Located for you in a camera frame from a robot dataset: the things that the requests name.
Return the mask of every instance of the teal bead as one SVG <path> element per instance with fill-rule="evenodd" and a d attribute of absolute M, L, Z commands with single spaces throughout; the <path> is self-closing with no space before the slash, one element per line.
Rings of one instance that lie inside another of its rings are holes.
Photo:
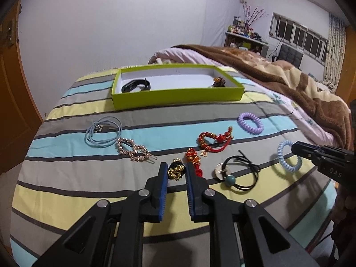
<path fill-rule="evenodd" d="M 225 185 L 231 187 L 236 182 L 236 178 L 233 175 L 228 175 L 225 179 Z"/>

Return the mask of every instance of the patterned curtain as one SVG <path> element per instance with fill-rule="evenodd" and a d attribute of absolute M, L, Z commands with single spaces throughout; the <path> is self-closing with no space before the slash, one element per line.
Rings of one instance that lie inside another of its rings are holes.
<path fill-rule="evenodd" d="M 344 23 L 329 14 L 329 39 L 324 68 L 324 84 L 335 93 L 345 56 L 346 30 Z"/>

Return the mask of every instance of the black hair tie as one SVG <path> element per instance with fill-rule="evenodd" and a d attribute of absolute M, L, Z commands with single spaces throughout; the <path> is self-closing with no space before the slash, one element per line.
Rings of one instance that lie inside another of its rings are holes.
<path fill-rule="evenodd" d="M 253 164 L 243 153 L 242 151 L 239 150 L 239 152 L 241 153 L 241 156 L 232 156 L 232 157 L 229 157 L 227 158 L 223 165 L 221 166 L 221 170 L 224 170 L 221 172 L 224 180 L 225 180 L 225 184 L 227 186 L 234 186 L 236 189 L 240 190 L 240 191 L 250 191 L 252 190 L 255 185 L 257 184 L 257 181 L 259 180 L 259 172 L 261 171 L 261 168 L 256 165 L 256 164 Z M 231 159 L 235 159 L 239 162 L 243 162 L 243 163 L 246 163 L 249 167 L 249 169 L 251 170 L 251 173 L 253 174 L 253 177 L 254 177 L 254 182 L 252 185 L 250 186 L 241 186 L 241 185 L 238 185 L 236 184 L 236 178 L 233 176 L 233 175 L 227 175 L 226 174 L 226 166 L 227 166 L 227 163 L 231 160 Z"/>
<path fill-rule="evenodd" d="M 122 93 L 126 93 L 126 92 L 131 92 L 133 89 L 135 89 L 138 85 L 144 85 L 144 89 L 142 89 L 141 91 L 144 90 L 151 90 L 151 84 L 150 82 L 145 78 L 145 80 L 143 79 L 135 79 L 135 80 L 131 80 L 129 83 L 126 83 L 122 88 L 121 88 L 121 92 Z"/>

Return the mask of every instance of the hair accessory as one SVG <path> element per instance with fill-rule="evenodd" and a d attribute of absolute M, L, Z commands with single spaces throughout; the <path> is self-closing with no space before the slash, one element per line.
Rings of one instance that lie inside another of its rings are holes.
<path fill-rule="evenodd" d="M 126 144 L 129 147 L 132 148 L 132 150 L 124 150 L 122 147 L 122 144 Z M 143 162 L 144 160 L 148 159 L 149 157 L 153 157 L 154 159 L 157 159 L 156 156 L 152 155 L 145 146 L 135 144 L 134 140 L 129 140 L 127 138 L 122 138 L 120 137 L 117 140 L 117 148 L 119 150 L 119 154 L 124 154 L 126 156 L 129 156 L 131 161 L 133 162 Z M 138 153 L 142 153 L 143 156 L 135 156 Z"/>
<path fill-rule="evenodd" d="M 294 144 L 293 141 L 282 141 L 279 144 L 278 149 L 277 149 L 278 161 L 281 163 L 282 167 L 286 171 L 291 172 L 291 173 L 298 171 L 301 167 L 301 164 L 303 163 L 300 156 L 297 156 L 297 164 L 295 166 L 291 166 L 285 161 L 285 159 L 283 157 L 283 148 L 285 146 L 292 146 L 293 144 Z"/>
<path fill-rule="evenodd" d="M 218 78 L 214 78 L 214 84 L 212 85 L 213 87 L 225 87 L 225 82 L 226 80 L 219 76 Z"/>
<path fill-rule="evenodd" d="M 192 147 L 188 148 L 186 152 L 186 161 L 192 162 L 197 176 L 202 176 L 202 170 L 200 169 L 200 157 Z"/>
<path fill-rule="evenodd" d="M 183 165 L 180 159 L 173 159 L 168 169 L 168 178 L 170 180 L 180 180 L 182 176 L 186 173 L 186 167 Z"/>
<path fill-rule="evenodd" d="M 101 132 L 103 128 L 114 127 L 117 128 L 116 136 L 113 138 L 109 138 L 107 140 L 95 140 L 93 139 L 94 133 Z M 109 147 L 112 146 L 115 141 L 120 137 L 122 131 L 122 123 L 121 121 L 113 116 L 106 116 L 98 121 L 94 121 L 94 123 L 86 130 L 84 141 L 86 144 L 95 147 Z"/>
<path fill-rule="evenodd" d="M 202 132 L 198 137 L 198 142 L 199 142 L 200 146 L 203 148 L 203 151 L 201 152 L 200 155 L 207 157 L 208 152 L 212 152 L 212 153 L 222 152 L 227 147 L 227 145 L 230 143 L 230 141 L 233 139 L 233 137 L 231 136 L 232 131 L 233 131 L 233 128 L 231 126 L 229 126 L 227 129 L 227 132 L 225 132 L 224 134 L 219 134 L 218 136 L 212 132 Z M 204 139 L 206 136 L 210 137 L 212 139 L 215 139 L 220 144 L 223 142 L 225 142 L 225 144 L 219 149 L 214 149 L 206 143 L 206 141 Z"/>
<path fill-rule="evenodd" d="M 259 172 L 261 171 L 261 168 L 256 165 L 253 164 L 243 153 L 242 151 L 239 150 L 239 152 L 241 153 L 241 156 L 232 156 L 227 158 L 223 164 L 219 164 L 217 166 L 217 168 L 215 169 L 215 173 L 216 170 L 218 168 L 220 168 L 219 173 L 222 174 L 223 178 L 224 178 L 224 182 L 225 185 L 227 185 L 228 187 L 234 186 L 236 189 L 240 190 L 240 191 L 250 191 L 252 190 L 255 185 L 257 184 L 257 181 L 259 180 Z M 227 163 L 231 160 L 231 159 L 235 159 L 239 162 L 243 162 L 246 163 L 249 167 L 249 169 L 251 170 L 253 177 L 254 177 L 254 182 L 252 185 L 250 186 L 241 186 L 236 184 L 236 178 L 230 173 L 228 167 L 227 167 Z"/>
<path fill-rule="evenodd" d="M 257 125 L 256 127 L 249 126 L 243 119 L 244 118 L 250 118 L 253 120 L 253 122 Z M 244 112 L 239 115 L 239 118 L 237 119 L 239 125 L 247 132 L 250 134 L 260 134 L 265 128 L 262 124 L 262 121 L 253 113 L 250 112 Z"/>
<path fill-rule="evenodd" d="M 125 84 L 122 88 L 121 88 L 121 92 L 122 93 L 126 93 L 126 92 L 131 92 L 133 89 L 135 89 L 138 85 L 144 85 L 144 89 L 142 89 L 141 91 L 144 90 L 151 90 L 151 84 L 150 82 L 145 78 L 145 80 L 143 79 L 135 79 L 135 80 L 131 80 L 129 83 Z"/>

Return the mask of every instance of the brown blanket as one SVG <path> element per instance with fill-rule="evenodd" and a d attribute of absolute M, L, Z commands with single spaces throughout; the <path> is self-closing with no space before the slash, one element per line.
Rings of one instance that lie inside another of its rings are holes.
<path fill-rule="evenodd" d="M 250 52 L 231 47 L 178 45 L 192 49 L 207 58 L 242 72 L 247 78 L 294 100 L 325 131 L 331 133 L 339 147 L 353 149 L 350 110 L 338 96 L 318 91 L 314 80 L 292 64 L 278 60 L 269 62 Z"/>

